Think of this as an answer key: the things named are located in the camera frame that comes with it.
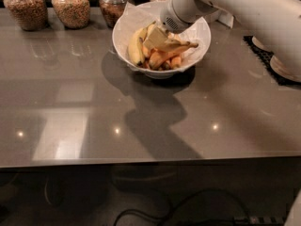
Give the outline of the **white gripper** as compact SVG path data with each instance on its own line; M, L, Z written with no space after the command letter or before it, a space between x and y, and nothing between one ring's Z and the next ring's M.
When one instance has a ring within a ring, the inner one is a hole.
M196 0L168 0L160 13L162 24L174 33L182 33L200 17ZM148 33L143 45L148 49L164 50L167 39L167 33L155 25Z

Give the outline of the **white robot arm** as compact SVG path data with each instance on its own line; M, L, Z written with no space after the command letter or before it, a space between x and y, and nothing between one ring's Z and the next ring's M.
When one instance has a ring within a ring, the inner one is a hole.
M221 9L250 30L295 78L301 76L300 0L168 0L159 21L181 33L195 21Z

